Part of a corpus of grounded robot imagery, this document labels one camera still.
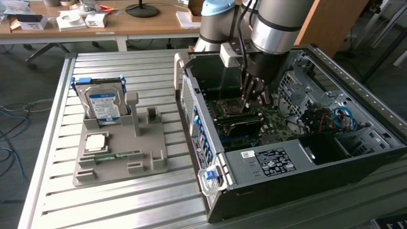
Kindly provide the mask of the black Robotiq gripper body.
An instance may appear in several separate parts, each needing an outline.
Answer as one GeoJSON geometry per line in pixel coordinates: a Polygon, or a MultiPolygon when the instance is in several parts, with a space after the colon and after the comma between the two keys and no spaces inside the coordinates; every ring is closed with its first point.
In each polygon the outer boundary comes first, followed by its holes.
{"type": "Polygon", "coordinates": [[[269,84],[284,65],[289,52],[283,54],[271,54],[267,52],[251,53],[248,55],[248,67],[245,69],[251,77],[259,78],[265,84],[269,84]]]}

